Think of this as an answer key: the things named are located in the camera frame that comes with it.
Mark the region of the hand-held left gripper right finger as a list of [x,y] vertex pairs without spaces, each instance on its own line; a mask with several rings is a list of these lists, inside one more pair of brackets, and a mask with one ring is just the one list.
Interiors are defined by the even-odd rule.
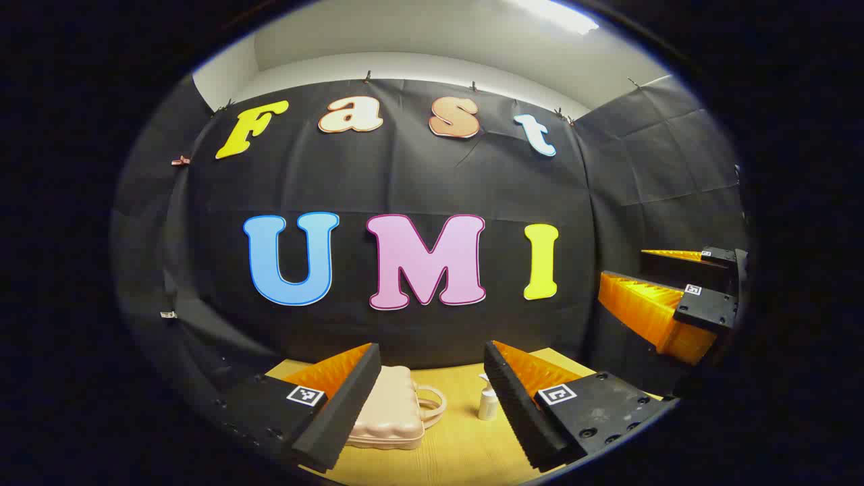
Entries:
[[579,375],[498,341],[485,374],[532,468],[540,473],[602,453],[678,405],[613,373]]

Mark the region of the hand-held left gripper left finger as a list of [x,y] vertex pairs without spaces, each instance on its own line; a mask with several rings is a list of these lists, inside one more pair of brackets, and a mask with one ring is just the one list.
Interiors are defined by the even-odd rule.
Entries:
[[216,423],[273,462],[327,473],[380,370],[379,344],[363,344],[290,375],[253,375],[218,399]]

